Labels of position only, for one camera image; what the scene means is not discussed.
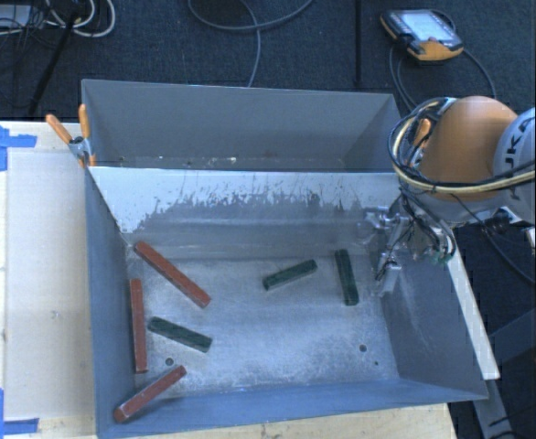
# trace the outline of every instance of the black cable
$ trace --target black cable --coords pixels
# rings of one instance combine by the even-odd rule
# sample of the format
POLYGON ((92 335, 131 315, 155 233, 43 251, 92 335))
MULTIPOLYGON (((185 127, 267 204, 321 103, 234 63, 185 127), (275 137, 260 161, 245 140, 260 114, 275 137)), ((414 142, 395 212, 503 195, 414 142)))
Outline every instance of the black cable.
POLYGON ((380 270, 376 273, 376 276, 374 277, 376 281, 379 281, 380 278, 384 275, 384 273, 386 272, 386 266, 388 265, 388 263, 390 263, 391 261, 391 255, 392 253, 394 252, 394 248, 396 247, 396 245, 398 244, 398 242, 400 242, 402 239, 404 239, 404 237, 406 236, 406 234, 408 234, 409 232, 411 232, 411 230, 413 229, 413 221, 411 221, 410 223, 408 223, 408 226, 406 227, 406 229, 404 230, 404 232, 398 237, 398 239, 396 239, 396 241, 394 241, 394 244, 389 248, 389 250, 387 251, 388 253, 388 256, 386 257, 386 261, 384 262, 384 264, 382 265, 382 267, 380 268, 380 270))
POLYGON ((488 71, 484 68, 484 66, 479 63, 479 60, 477 60, 472 54, 471 52, 469 52, 468 49, 464 48, 463 49, 463 53, 465 55, 467 55, 478 67, 479 67, 479 70, 484 74, 484 76, 486 77, 486 79, 488 80, 488 83, 489 83, 489 88, 491 89, 491 96, 492 98, 494 99, 497 99, 498 98, 498 95, 496 94, 496 86, 494 85, 494 81, 491 79, 491 77, 489 76, 488 74, 488 71))
POLYGON ((396 90, 398 91, 398 94, 400 94, 400 97, 402 99, 402 102, 406 105, 406 109, 408 111, 412 111, 414 108, 414 101, 413 99, 408 95, 406 90, 404 89, 404 86, 402 84, 402 81, 399 80, 397 73, 394 70, 394 49, 396 48, 395 44, 392 44, 390 47, 390 56, 389 56, 389 65, 390 65, 390 75, 392 77, 392 81, 394 82, 394 86, 396 87, 396 90))
POLYGON ((455 194, 450 194, 451 197, 453 197, 455 200, 457 200, 457 202, 459 202, 459 205, 461 205, 467 213, 469 213, 469 215, 474 218, 481 226, 482 226, 482 229, 483 229, 483 232, 481 233, 483 236, 485 236, 485 238, 488 240, 488 242, 493 246, 494 250, 499 254, 499 256, 502 258, 502 260, 504 260, 504 262, 506 262, 509 266, 510 269, 512 269, 514 272, 516 272, 521 278, 522 278, 522 281, 528 283, 528 285, 531 287, 531 288, 535 288, 536 287, 536 281, 533 280, 528 274, 526 274, 525 272, 523 272, 521 270, 520 267, 518 267, 516 265, 516 263, 514 263, 510 257, 508 255, 506 255, 506 253, 504 253, 504 251, 502 251, 499 246, 496 244, 496 242, 493 240, 493 238, 491 237, 490 233, 489 233, 489 229, 488 227, 486 226, 486 224, 484 223, 484 221, 482 219, 479 219, 477 217, 477 215, 471 211, 471 209, 469 209, 469 207, 463 202, 463 200, 461 200, 461 198, 459 198, 457 195, 455 194))
POLYGON ((38 103, 40 102, 40 99, 42 98, 42 95, 44 94, 44 91, 47 88, 48 81, 50 80, 50 76, 52 75, 52 72, 55 69, 57 62, 59 61, 60 53, 65 48, 65 44, 67 40, 69 39, 73 26, 75 25, 75 21, 77 17, 79 16, 80 7, 85 4, 85 1, 86 0, 78 0, 76 2, 76 5, 73 7, 73 10, 70 12, 69 21, 67 22, 65 31, 60 37, 59 43, 57 44, 57 47, 55 48, 53 55, 47 67, 45 68, 42 74, 42 77, 40 78, 40 81, 37 85, 37 88, 35 89, 35 92, 32 95, 32 98, 30 100, 30 104, 28 107, 29 117, 32 117, 32 115, 34 115, 34 112, 38 107, 38 103))

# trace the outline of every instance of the gray bin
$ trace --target gray bin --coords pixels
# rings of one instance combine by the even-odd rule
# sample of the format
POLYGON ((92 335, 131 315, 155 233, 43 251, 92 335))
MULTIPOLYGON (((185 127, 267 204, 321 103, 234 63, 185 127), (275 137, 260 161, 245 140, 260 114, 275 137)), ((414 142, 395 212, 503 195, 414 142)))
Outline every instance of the gray bin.
POLYGON ((86 174, 100 437, 308 418, 486 398, 445 267, 406 259, 378 297, 359 232, 389 207, 390 94, 84 80, 98 165, 86 174), (133 251, 146 241, 210 296, 194 305, 133 251), (334 252, 349 252, 359 303, 344 304, 334 252), (262 278, 314 259, 266 291, 262 278), (202 353, 147 332, 134 373, 128 283, 145 317, 213 339, 202 353), (126 423, 113 410, 169 371, 179 383, 126 423))

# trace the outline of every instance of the bin floor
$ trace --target bin floor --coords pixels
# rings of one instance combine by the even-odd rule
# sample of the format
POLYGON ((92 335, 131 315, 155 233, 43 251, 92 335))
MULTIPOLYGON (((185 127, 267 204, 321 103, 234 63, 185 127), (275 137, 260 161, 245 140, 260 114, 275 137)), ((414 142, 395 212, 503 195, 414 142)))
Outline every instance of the bin floor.
POLYGON ((211 296, 201 309, 129 247, 128 272, 141 278, 146 323, 158 316, 212 338, 207 353, 146 332, 147 373, 136 388, 182 364, 187 376, 161 397, 398 378, 365 252, 351 255, 359 303, 344 303, 333 251, 316 272, 266 291, 263 277, 298 259, 172 259, 211 296))

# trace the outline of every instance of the white cable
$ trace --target white cable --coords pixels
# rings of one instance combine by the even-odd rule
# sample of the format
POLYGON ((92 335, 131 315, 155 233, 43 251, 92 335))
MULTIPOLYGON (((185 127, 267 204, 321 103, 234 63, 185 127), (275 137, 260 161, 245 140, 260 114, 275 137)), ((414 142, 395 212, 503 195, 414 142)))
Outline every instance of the white cable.
MULTIPOLYGON (((48 25, 52 25, 52 26, 65 27, 67 25, 67 23, 59 16, 59 14, 55 11, 55 9, 52 8, 50 0, 45 0, 45 3, 47 4, 47 6, 49 8, 50 14, 57 20, 56 23, 54 21, 49 21, 49 20, 47 20, 46 23, 48 25)), ((83 26, 89 24, 91 22, 91 20, 93 19, 93 17, 95 16, 95 2, 93 2, 93 0, 89 0, 89 3, 90 3, 90 6, 91 6, 91 11, 90 11, 89 16, 87 16, 85 21, 81 21, 81 22, 73 25, 73 28, 83 27, 83 26)))
MULTIPOLYGON (((73 26, 73 32, 75 34, 77 34, 78 36, 83 36, 83 37, 104 37, 113 31, 113 28, 115 27, 115 7, 113 6, 112 0, 105 0, 105 1, 107 2, 107 5, 110 8, 110 14, 111 14, 110 25, 106 29, 104 29, 102 32, 99 32, 99 33, 89 33, 89 32, 80 31, 78 29, 79 27, 83 27, 87 25, 88 23, 90 23, 91 20, 95 16, 95 3, 93 2, 93 0, 89 0, 90 5, 91 5, 91 13, 84 21, 81 21, 80 23, 73 26)), ((50 7, 50 0, 45 0, 45 2, 48 5, 48 7, 50 7)), ((55 25, 55 26, 60 26, 60 27, 66 26, 65 21, 57 14, 57 12, 54 9, 51 8, 50 13, 57 20, 58 23, 55 23, 53 21, 47 21, 47 23, 51 25, 55 25)))

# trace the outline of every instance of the wooden surface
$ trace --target wooden surface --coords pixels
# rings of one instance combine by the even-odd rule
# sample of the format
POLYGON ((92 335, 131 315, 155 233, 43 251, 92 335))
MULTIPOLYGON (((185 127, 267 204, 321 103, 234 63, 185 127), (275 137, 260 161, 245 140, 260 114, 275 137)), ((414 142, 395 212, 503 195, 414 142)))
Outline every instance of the wooden surface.
MULTIPOLYGON (((84 241, 79 237, 79 233, 82 236, 85 233, 84 227, 79 225, 80 222, 84 222, 84 210, 71 208, 67 194, 76 193, 74 188, 71 190, 67 189, 61 195, 58 195, 57 191, 52 190, 52 201, 51 203, 46 203, 43 200, 43 187, 46 190, 46 187, 50 187, 51 180, 62 180, 62 175, 68 174, 67 171, 70 171, 72 176, 78 175, 80 167, 69 153, 67 146, 58 139, 47 124, 12 122, 1 122, 0 124, 10 129, 11 135, 33 134, 38 137, 37 146, 33 150, 25 152, 24 149, 22 151, 16 151, 15 149, 14 153, 10 153, 8 171, 0 172, 0 387, 5 389, 6 406, 9 407, 5 410, 5 418, 26 418, 33 412, 27 411, 27 408, 31 408, 30 404, 34 407, 35 403, 28 402, 28 405, 25 407, 23 403, 15 402, 15 399, 38 398, 40 402, 44 397, 47 404, 51 403, 52 412, 38 412, 38 416, 40 417, 38 432, 36 434, 25 435, 39 438, 94 437, 92 418, 93 398, 90 388, 91 375, 83 374, 88 368, 87 363, 74 362, 75 359, 79 358, 79 347, 88 347, 91 344, 90 330, 85 326, 88 322, 89 311, 86 307, 86 301, 83 299, 87 296, 87 288, 85 288, 87 275, 83 272, 76 273, 69 271, 69 267, 67 266, 68 261, 62 265, 52 267, 49 265, 48 271, 53 272, 50 277, 40 274, 43 272, 42 265, 35 267, 30 264, 28 271, 32 272, 30 269, 38 268, 38 279, 40 282, 46 284, 54 275, 58 275, 62 281, 54 284, 51 291, 43 294, 43 306, 41 307, 34 306, 34 299, 29 299, 28 301, 21 302, 22 307, 19 308, 19 314, 7 313, 5 309, 6 307, 10 307, 11 310, 18 312, 17 299, 14 300, 14 297, 12 297, 10 301, 7 301, 9 304, 6 303, 6 284, 8 281, 6 268, 10 268, 7 255, 14 255, 14 252, 17 251, 17 249, 14 249, 14 242, 18 242, 18 237, 14 234, 11 234, 9 239, 7 236, 8 220, 6 217, 18 216, 17 214, 10 213, 8 209, 8 204, 10 204, 10 207, 16 207, 17 203, 15 203, 16 200, 14 198, 10 199, 7 196, 7 190, 9 188, 14 189, 14 187, 20 187, 18 193, 25 193, 23 191, 25 190, 31 196, 35 197, 31 203, 35 203, 35 207, 39 207, 39 209, 35 209, 35 207, 29 205, 26 208, 23 205, 22 209, 24 211, 19 210, 21 211, 20 219, 22 215, 27 215, 26 210, 29 209, 30 216, 34 220, 49 220, 48 227, 54 225, 65 230, 66 232, 63 233, 61 239, 54 240, 56 244, 63 246, 64 250, 52 251, 71 255, 73 263, 75 263, 74 258, 80 255, 84 256, 85 252, 84 241), (29 165, 27 167, 46 167, 44 165, 47 161, 51 161, 50 158, 56 159, 59 167, 61 167, 59 169, 59 175, 55 172, 57 169, 55 171, 47 170, 46 180, 30 180, 26 183, 13 182, 10 185, 9 175, 11 166, 22 167, 23 165, 29 165), (44 212, 42 207, 52 209, 52 212, 44 212), (82 221, 75 219, 61 220, 63 213, 64 216, 82 217, 82 221), (13 242, 13 247, 9 251, 6 249, 8 241, 13 242), (40 353, 39 356, 43 357, 44 362, 42 372, 30 371, 27 373, 27 379, 30 381, 10 380, 10 376, 6 376, 7 372, 9 373, 12 371, 11 369, 14 369, 14 367, 6 365, 7 361, 14 362, 13 359, 18 359, 21 354, 14 351, 18 347, 17 340, 20 338, 20 344, 26 341, 23 334, 18 334, 16 327, 13 327, 13 329, 7 327, 6 329, 7 322, 10 320, 26 321, 25 325, 29 327, 30 331, 34 331, 37 327, 44 327, 43 332, 38 332, 40 335, 29 337, 29 346, 35 347, 35 350, 40 353), (74 337, 74 343, 61 342, 58 347, 51 346, 50 343, 52 343, 51 340, 53 339, 51 337, 61 336, 63 333, 67 334, 67 337, 74 337), (75 376, 79 375, 84 375, 83 382, 75 381, 75 376), (38 376, 38 382, 32 381, 35 379, 35 376, 38 376), (64 381, 64 377, 69 377, 68 381, 64 381), (48 385, 55 386, 55 388, 51 390, 47 387, 48 385), (54 403, 53 398, 65 398, 68 400, 54 405, 52 404, 54 403)), ((66 126, 73 136, 80 134, 80 127, 77 124, 67 124, 66 126)), ((21 174, 22 172, 20 170, 16 174, 15 171, 12 178, 25 176, 21 174)), ((11 223, 11 226, 10 232, 14 233, 14 223, 11 223)), ((28 252, 31 255, 34 255, 35 252, 40 252, 40 249, 36 247, 39 247, 38 243, 41 240, 42 236, 39 234, 35 236, 35 232, 28 229, 27 235, 22 240, 22 245, 26 247, 23 249, 23 252, 28 252)), ((11 284, 14 284, 13 279, 15 274, 17 273, 10 273, 11 284)), ((14 294, 16 294, 16 290, 13 290, 11 295, 14 296, 14 294)), ((22 356, 21 359, 22 364, 26 365, 25 357, 22 356)), ((281 423, 253 424, 151 437, 167 437, 169 439, 305 439, 309 437, 316 439, 353 439, 361 437, 368 437, 369 439, 456 439, 449 412, 444 404, 379 412, 352 413, 281 423)))

